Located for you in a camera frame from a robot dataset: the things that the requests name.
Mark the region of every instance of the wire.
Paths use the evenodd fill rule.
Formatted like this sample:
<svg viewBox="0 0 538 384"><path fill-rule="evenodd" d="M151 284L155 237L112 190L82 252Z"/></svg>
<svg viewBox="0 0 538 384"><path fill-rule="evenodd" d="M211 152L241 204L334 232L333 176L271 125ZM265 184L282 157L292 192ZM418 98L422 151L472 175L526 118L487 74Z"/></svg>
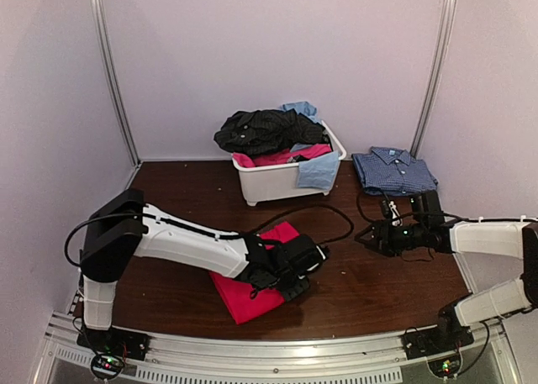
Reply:
<svg viewBox="0 0 538 384"><path fill-rule="evenodd" d="M390 202L390 199L389 199L387 193L383 189L378 188L378 187L369 187L368 189L370 191L378 191L378 192L380 192L385 197L385 199L387 199L387 202Z"/></svg>
<svg viewBox="0 0 538 384"><path fill-rule="evenodd" d="M273 216L272 218L270 218L269 220L267 220L263 224L260 224L258 227L256 227L255 229L251 230L250 232L248 232L246 234L226 234L226 235L218 235L218 236L216 236L215 233L211 233L211 232L208 232L206 230L199 229L199 228L193 227L193 226L191 226L189 224L181 223L181 222L178 222L176 220L169 219L169 218L162 218L161 222L165 223L165 224L170 224L170 225L182 228L182 229L187 229L189 231L193 231L194 233L202 234L202 235L205 235L205 236L208 236L208 237L214 237L214 238L218 238L218 239L233 240L233 239L243 239L248 234L256 234L261 229L263 229L264 227L268 226L269 224L272 224L273 222L275 222L276 220L278 220L280 218L283 218L284 216L288 216L289 214L300 212L302 210L310 209L310 208L326 208L326 209L329 209L332 212L334 212L334 213L338 214L339 216L341 216L349 225L349 229L348 229L348 231L345 232L345 234L339 235L339 236L334 237L332 239L327 239L325 241L322 241L322 242L319 243L319 245L328 244L328 243L334 243L335 241L340 241L341 239L346 239L347 237L349 237L353 233L353 230L355 229L355 225L353 224L351 219L345 213L343 213L341 210L339 210L338 208L335 208L335 207L330 206L330 205L325 205L325 204L308 205L308 206L304 206L304 207L301 207L301 208L294 208L294 209L291 209L291 210L287 210L286 212L279 213L276 216ZM71 265L76 266L77 268L80 267L81 266L80 263L75 262L69 256L69 244L71 243L71 240L72 240L73 236L78 232L78 230L88 226L89 224L96 223L96 222L101 222L103 220L108 220L108 219L111 219L111 218L137 218L137 217L147 217L147 218L153 218L153 219L156 218L155 215L146 214L146 213L113 213L113 214L108 214L106 216L99 216L99 217L96 217L96 218L90 218L90 219L86 220L85 222L82 222L82 223L78 224L67 235L66 242L64 243L64 256L66 257L67 261Z"/></svg>
<svg viewBox="0 0 538 384"><path fill-rule="evenodd" d="M75 262L70 256L69 256L69 243L71 243L71 239L73 236L78 232L78 230L82 229L83 227L88 226L89 224L100 222L102 220L108 220L110 218L128 218L128 217L142 217L144 216L142 213L113 213L108 214L106 216L99 216L97 218L90 218L86 220L85 222L82 222L78 224L70 233L67 235L66 242L64 243L64 255L66 256L67 262L69 262L71 265L80 267L81 264Z"/></svg>
<svg viewBox="0 0 538 384"><path fill-rule="evenodd" d="M127 352L127 345L126 345L125 342L124 342L124 355L123 355L123 357L122 357L122 361L123 361L123 363L125 363L125 360L127 360L127 354L128 354L128 352Z"/></svg>
<svg viewBox="0 0 538 384"><path fill-rule="evenodd" d="M404 252L400 252L400 258L402 259L402 261L404 262L431 262L434 260L434 256L433 254L431 253L431 248L428 249L428 255L430 256L430 258L428 260L425 260L425 259L418 259L418 260L406 260L404 258Z"/></svg>
<svg viewBox="0 0 538 384"><path fill-rule="evenodd" d="M455 373L456 378L462 373L462 367L463 367L463 353L462 353L461 342L458 342L457 344L457 354L460 356L460 368L457 369L457 373Z"/></svg>
<svg viewBox="0 0 538 384"><path fill-rule="evenodd" d="M457 374L458 377L461 376L461 375L463 375L463 374L465 374L465 373L467 373L469 370L472 369L472 367L473 367L474 365L477 364L477 362L480 360L480 358L482 357L482 355L483 355L484 352L486 351L486 348L487 348L488 345L489 345L489 335L490 335L490 333L489 333L489 327L488 327L488 325L487 325L485 322L483 322L483 321L481 321L480 324L482 324L482 325L484 326L484 328L486 329L486 341L484 342L484 346L483 346L482 349L480 350L480 353L478 354L477 358L476 358L475 360L473 360L472 363L471 363L469 366L467 366L465 369L463 369L462 371L460 371L460 372Z"/></svg>
<svg viewBox="0 0 538 384"><path fill-rule="evenodd" d="M408 333L408 331L409 331L410 329L414 329L418 335L423 336L423 335L420 333L420 331L419 331L419 329L418 329L417 327L408 327L408 328L406 328L405 331L403 332L403 338L405 339L406 342L409 342L409 341L407 340L406 336L407 336L407 333Z"/></svg>
<svg viewBox="0 0 538 384"><path fill-rule="evenodd" d="M362 196L362 193L363 192L359 192L359 194L356 196L356 208L357 210L359 211L359 213L361 214L361 217L364 218L368 223L376 223L376 222L380 222L382 220L374 220L373 218L368 218L365 214L364 214L364 210L362 210L362 206L361 206L361 196Z"/></svg>
<svg viewBox="0 0 538 384"><path fill-rule="evenodd" d="M457 214L447 212L408 212L400 215L399 218L393 218L388 221L392 222L394 220L400 220L401 218L408 218L409 216L445 216L446 218L454 218L455 220L458 220L460 222L470 221L469 218L463 218L462 216L458 216Z"/></svg>
<svg viewBox="0 0 538 384"><path fill-rule="evenodd" d="M336 241L340 241L341 239L346 239L347 237L349 237L353 233L353 230L355 229L355 224L349 218L349 216L347 216L344 212L342 212L338 208L335 208L334 206L325 205L323 203L318 203L318 204L315 204L315 205L302 206L300 208L294 208L294 209L287 210L286 212L279 213L279 214L273 216L272 218L269 218L268 220L266 220L265 222L263 222L259 226L255 227L254 229L250 230L248 233L242 234L242 236L244 237L245 235L248 235L248 234L259 233L260 230L264 229L265 227L267 227L270 224L273 224L278 219L283 218L284 216L288 216L289 214L301 212L303 210L311 209L311 208L329 209L330 211L332 211L332 212L338 214L339 216L341 216L347 222L347 224L349 226L348 230L344 234L339 235L337 237L334 237L332 239L326 239L325 241L320 242L319 245L328 244L328 243L334 243Z"/></svg>

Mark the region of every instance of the laundry basket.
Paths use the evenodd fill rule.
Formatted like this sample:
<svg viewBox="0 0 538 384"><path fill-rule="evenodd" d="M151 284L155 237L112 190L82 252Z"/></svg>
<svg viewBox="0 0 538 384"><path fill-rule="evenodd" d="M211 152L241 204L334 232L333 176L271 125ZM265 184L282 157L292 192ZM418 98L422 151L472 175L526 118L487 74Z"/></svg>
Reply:
<svg viewBox="0 0 538 384"><path fill-rule="evenodd" d="M340 168L340 162L346 156L345 149L327 124L324 121L321 121L321 123L325 126L325 132L330 138L333 150L340 153L338 156L338 167ZM315 193L329 195L332 189L332 187L329 190L297 188L298 163L245 168L240 166L233 157L232 161L239 172L241 191L249 206L255 206L258 202L284 199L285 197L301 197Z"/></svg>

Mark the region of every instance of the pink clothing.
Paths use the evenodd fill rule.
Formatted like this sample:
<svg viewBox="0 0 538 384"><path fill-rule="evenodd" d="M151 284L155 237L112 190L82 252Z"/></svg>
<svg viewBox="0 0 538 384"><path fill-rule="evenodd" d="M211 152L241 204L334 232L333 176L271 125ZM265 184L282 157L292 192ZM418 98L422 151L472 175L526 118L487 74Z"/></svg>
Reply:
<svg viewBox="0 0 538 384"><path fill-rule="evenodd" d="M296 155L301 155L307 159L313 159L330 153L332 149L330 145L313 145L307 149L297 150L290 152L289 149L275 153L274 155L260 155L251 159L248 155L241 153L234 153L233 157L237 164L244 168L262 167L262 166L276 166L278 164L286 164L287 160Z"/></svg>
<svg viewBox="0 0 538 384"><path fill-rule="evenodd" d="M281 223L273 230L261 234L263 239L277 239L283 243L298 236L297 230L288 222ZM275 289L262 290L256 298L251 299L252 286L250 284L234 281L215 272L209 272L209 275L238 325L260 317L285 303L282 294Z"/></svg>

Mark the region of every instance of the dark wood surface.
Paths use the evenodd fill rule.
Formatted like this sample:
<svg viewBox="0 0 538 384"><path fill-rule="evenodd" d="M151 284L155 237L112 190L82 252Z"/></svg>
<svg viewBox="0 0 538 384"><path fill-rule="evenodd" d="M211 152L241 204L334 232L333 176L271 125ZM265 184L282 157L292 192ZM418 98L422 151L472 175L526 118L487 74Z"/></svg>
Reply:
<svg viewBox="0 0 538 384"><path fill-rule="evenodd" d="M328 197L315 195L246 205L230 161L145 163L133 187L162 210L224 230L248 230L291 207L328 203L348 214L356 232L367 226L356 209L359 183L342 163ZM405 201L400 200L405 211ZM368 215L381 217L379 198L364 197ZM331 211L309 209L286 217L314 240L345 232ZM134 258L118 284L113 323L132 329L215 339L323 339L435 324L438 310L467 294L451 255L405 262L366 250L353 240L330 246L331 257L311 276L309 292L237 326L206 271L170 261ZM425 250L405 253L426 258Z"/></svg>

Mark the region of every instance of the shirt collar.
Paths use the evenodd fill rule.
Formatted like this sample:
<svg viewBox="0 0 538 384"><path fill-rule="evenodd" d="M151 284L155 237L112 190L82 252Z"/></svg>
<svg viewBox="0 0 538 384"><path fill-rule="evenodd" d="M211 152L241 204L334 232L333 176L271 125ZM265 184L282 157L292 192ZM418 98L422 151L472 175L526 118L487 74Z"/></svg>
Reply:
<svg viewBox="0 0 538 384"><path fill-rule="evenodd" d="M385 164L391 164L395 160L402 161L406 166L411 162L411 154L407 150L393 149L389 147L372 147L372 153L377 155Z"/></svg>

